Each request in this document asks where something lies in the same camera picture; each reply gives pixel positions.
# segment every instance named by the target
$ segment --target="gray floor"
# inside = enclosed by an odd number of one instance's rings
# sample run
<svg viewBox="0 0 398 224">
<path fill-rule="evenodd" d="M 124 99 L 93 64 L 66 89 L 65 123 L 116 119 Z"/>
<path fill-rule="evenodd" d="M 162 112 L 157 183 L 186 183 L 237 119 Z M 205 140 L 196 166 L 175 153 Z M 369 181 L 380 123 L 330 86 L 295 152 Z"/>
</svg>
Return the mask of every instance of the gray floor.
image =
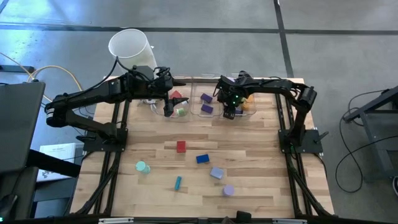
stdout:
<svg viewBox="0 0 398 224">
<path fill-rule="evenodd" d="M 397 30 L 398 3 L 389 0 L 280 0 L 286 29 Z M 134 27 L 215 27 L 277 29 L 271 0 L 10 0 L 0 22 Z M 84 88 L 108 73 L 112 64 L 107 46 L 114 32 L 0 30 L 0 51 L 25 65 L 61 65 L 71 70 Z M 148 32 L 158 65 L 173 74 L 236 73 L 247 70 L 258 77 L 286 77 L 279 34 Z M 346 218 L 398 222 L 398 197 L 390 180 L 364 183 L 355 194 L 337 187 L 334 171 L 346 154 L 339 132 L 341 115 L 349 99 L 365 91 L 397 85 L 398 35 L 287 35 L 295 77 L 315 86 L 318 98 L 313 117 L 323 140 L 324 160 L 335 213 Z M 0 64 L 8 63 L 0 58 Z M 0 82 L 18 83 L 26 75 L 0 74 Z M 77 91 L 62 71 L 39 75 L 46 94 L 54 97 Z M 375 95 L 359 98 L 353 106 Z M 72 128 L 55 129 L 39 115 L 32 148 L 76 141 Z M 364 131 L 343 125 L 348 145 L 368 143 Z M 369 151 L 357 153 L 364 173 L 374 169 Z M 340 182 L 347 189 L 359 184 L 351 159 L 341 166 Z"/>
</svg>

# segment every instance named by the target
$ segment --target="wooden plank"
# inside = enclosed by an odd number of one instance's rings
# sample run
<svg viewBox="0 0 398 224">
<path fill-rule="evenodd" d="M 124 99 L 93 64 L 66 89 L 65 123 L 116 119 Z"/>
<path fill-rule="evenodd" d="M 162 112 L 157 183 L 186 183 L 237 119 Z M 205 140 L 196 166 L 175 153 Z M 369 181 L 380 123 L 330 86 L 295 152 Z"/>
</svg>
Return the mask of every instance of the wooden plank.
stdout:
<svg viewBox="0 0 398 224">
<path fill-rule="evenodd" d="M 178 90 L 189 97 L 191 86 L 178 87 Z M 201 93 L 212 94 L 213 90 L 213 84 L 197 85 L 190 103 L 197 109 L 201 105 Z M 121 158 L 112 215 L 234 217 L 237 210 L 243 210 L 252 213 L 254 218 L 292 217 L 285 157 L 279 152 L 275 95 L 255 94 L 255 104 L 256 113 L 230 121 L 219 116 L 204 118 L 191 113 L 181 118 L 165 118 L 154 114 L 148 105 L 133 101 L 127 119 L 129 137 Z M 113 105 L 98 104 L 95 120 L 110 122 L 112 111 Z M 311 114 L 307 116 L 306 125 L 313 127 Z M 176 152 L 179 140 L 186 141 L 187 152 L 184 154 Z M 196 156 L 202 154 L 209 155 L 210 163 L 197 164 Z M 102 152 L 95 152 L 85 159 L 72 212 L 77 211 L 97 187 L 102 161 Z M 147 162 L 151 173 L 137 172 L 137 161 Z M 310 154 L 303 155 L 303 163 L 308 187 L 333 213 L 322 164 Z M 213 166 L 224 170 L 221 180 L 210 176 Z M 174 191 L 177 176 L 182 177 L 182 182 L 180 190 Z M 226 184 L 235 188 L 232 197 L 222 194 Z M 102 209 L 108 189 L 107 186 L 104 191 Z M 304 211 L 300 190 L 298 196 Z"/>
</svg>

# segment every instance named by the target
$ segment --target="wooden tabletop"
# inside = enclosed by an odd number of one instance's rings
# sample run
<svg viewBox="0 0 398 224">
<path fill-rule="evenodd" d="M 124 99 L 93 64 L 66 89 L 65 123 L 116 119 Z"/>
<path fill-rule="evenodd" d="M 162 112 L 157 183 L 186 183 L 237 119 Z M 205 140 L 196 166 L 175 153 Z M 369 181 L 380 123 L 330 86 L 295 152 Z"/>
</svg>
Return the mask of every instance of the wooden tabletop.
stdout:
<svg viewBox="0 0 398 224">
<path fill-rule="evenodd" d="M 303 82 L 301 78 L 291 80 Z M 155 114 L 149 105 L 136 100 L 130 104 L 129 136 L 121 157 L 112 216 L 235 217 L 236 211 L 242 210 L 254 218 L 293 217 L 285 157 L 279 150 L 275 95 L 255 94 L 255 113 L 232 121 L 222 116 L 194 115 L 201 105 L 200 95 L 212 94 L 214 86 L 195 86 L 191 113 L 180 118 Z M 190 97 L 192 88 L 187 85 L 178 90 Z M 114 105 L 98 104 L 95 120 L 110 122 L 113 108 Z M 118 121 L 122 113 L 121 105 Z M 311 113 L 306 127 L 313 127 Z M 178 140 L 187 142 L 185 154 L 177 154 Z M 209 164 L 197 164 L 196 156 L 202 154 L 209 155 Z M 103 152 L 94 152 L 85 159 L 71 212 L 81 208 L 98 186 L 103 157 Z M 324 208 L 333 213 L 321 162 L 312 154 L 302 157 L 308 187 Z M 136 171 L 137 161 L 145 161 L 151 168 L 150 174 Z M 213 166 L 224 170 L 221 180 L 210 176 Z M 181 187 L 174 191 L 177 176 L 182 177 Z M 234 186 L 232 197 L 223 196 L 226 184 Z M 104 192 L 101 211 L 108 187 Z M 298 194 L 304 212 L 301 191 Z"/>
</svg>

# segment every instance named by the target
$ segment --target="red block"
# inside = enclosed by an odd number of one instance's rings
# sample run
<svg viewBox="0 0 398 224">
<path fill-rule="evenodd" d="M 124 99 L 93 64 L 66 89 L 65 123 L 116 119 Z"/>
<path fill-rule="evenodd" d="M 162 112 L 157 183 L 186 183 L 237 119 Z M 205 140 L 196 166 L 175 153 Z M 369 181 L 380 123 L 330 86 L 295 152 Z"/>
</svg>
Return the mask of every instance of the red block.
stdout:
<svg viewBox="0 0 398 224">
<path fill-rule="evenodd" d="M 181 97 L 182 97 L 181 93 L 178 92 L 177 90 L 175 90 L 175 91 L 169 96 L 170 99 L 172 99 L 172 98 L 181 98 Z"/>
<path fill-rule="evenodd" d="M 185 141 L 177 141 L 177 153 L 184 153 L 186 151 Z"/>
</svg>

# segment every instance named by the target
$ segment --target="white bucket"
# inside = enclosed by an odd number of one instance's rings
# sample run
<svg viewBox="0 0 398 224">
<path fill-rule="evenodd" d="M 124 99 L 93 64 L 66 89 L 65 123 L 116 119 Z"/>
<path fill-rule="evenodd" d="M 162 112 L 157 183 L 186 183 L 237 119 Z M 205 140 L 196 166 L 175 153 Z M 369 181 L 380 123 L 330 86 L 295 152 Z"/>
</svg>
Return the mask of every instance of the white bucket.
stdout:
<svg viewBox="0 0 398 224">
<path fill-rule="evenodd" d="M 140 30 L 126 29 L 118 32 L 109 41 L 108 49 L 127 68 L 132 68 L 133 65 L 148 65 L 151 69 L 157 67 L 147 36 Z M 126 72 L 120 65 L 119 68 L 122 73 Z"/>
</svg>

